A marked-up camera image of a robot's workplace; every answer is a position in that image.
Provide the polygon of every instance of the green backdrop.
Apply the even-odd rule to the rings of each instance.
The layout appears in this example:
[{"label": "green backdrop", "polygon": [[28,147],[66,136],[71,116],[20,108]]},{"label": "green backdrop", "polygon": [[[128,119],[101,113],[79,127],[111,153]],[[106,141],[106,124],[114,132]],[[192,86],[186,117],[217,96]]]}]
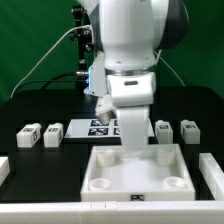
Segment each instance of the green backdrop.
[{"label": "green backdrop", "polygon": [[[187,86],[207,86],[224,98],[224,1],[185,0],[189,32],[175,49],[162,57]],[[0,104],[46,51],[74,26],[74,0],[0,0]],[[27,81],[50,79],[77,69],[77,43],[69,38],[43,62]],[[160,62],[158,84],[178,86],[172,72]],[[39,88],[40,84],[29,88]],[[61,88],[54,84],[51,88]]]}]

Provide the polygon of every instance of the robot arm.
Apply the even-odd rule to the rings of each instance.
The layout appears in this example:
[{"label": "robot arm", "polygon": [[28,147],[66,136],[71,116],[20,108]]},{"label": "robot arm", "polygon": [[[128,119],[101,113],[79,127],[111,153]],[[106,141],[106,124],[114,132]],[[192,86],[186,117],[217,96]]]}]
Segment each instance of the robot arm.
[{"label": "robot arm", "polygon": [[96,113],[106,123],[115,110],[125,149],[144,149],[156,86],[153,49],[174,47],[182,39],[188,24],[184,5],[181,0],[79,1],[89,7],[94,44],[104,54],[101,85],[109,95],[98,95]]}]

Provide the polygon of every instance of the white block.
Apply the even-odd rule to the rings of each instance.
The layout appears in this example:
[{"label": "white block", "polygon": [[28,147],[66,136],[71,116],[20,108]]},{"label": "white block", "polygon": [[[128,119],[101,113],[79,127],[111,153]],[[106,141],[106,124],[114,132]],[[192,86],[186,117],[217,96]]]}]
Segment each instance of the white block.
[{"label": "white block", "polygon": [[201,153],[199,169],[215,200],[224,200],[224,173],[211,153]]},{"label": "white block", "polygon": [[59,147],[61,140],[64,136],[63,125],[55,123],[49,125],[44,133],[44,147]]},{"label": "white block", "polygon": [[157,121],[155,124],[155,134],[159,144],[173,143],[173,130],[169,122]]},{"label": "white block", "polygon": [[0,186],[10,172],[8,157],[0,157]]},{"label": "white block", "polygon": [[179,145],[148,145],[135,152],[123,146],[95,146],[81,198],[89,202],[192,201],[195,190]]},{"label": "white block", "polygon": [[201,131],[194,121],[181,121],[181,135],[186,144],[200,144]]},{"label": "white block", "polygon": [[32,148],[40,138],[41,125],[38,123],[26,125],[17,135],[19,148]]}]

